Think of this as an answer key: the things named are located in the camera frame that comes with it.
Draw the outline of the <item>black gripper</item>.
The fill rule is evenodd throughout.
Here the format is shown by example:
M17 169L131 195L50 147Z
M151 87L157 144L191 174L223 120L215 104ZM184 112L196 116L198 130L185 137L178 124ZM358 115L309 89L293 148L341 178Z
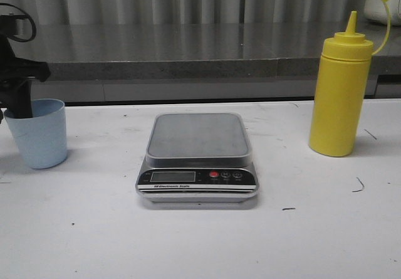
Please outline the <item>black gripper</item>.
M18 21L28 20L31 37L20 39ZM29 42L36 37L36 25L29 15L1 16L1 102L8 105L14 118L31 118L31 80L45 82L51 72L43 61L18 58L9 40L20 43Z

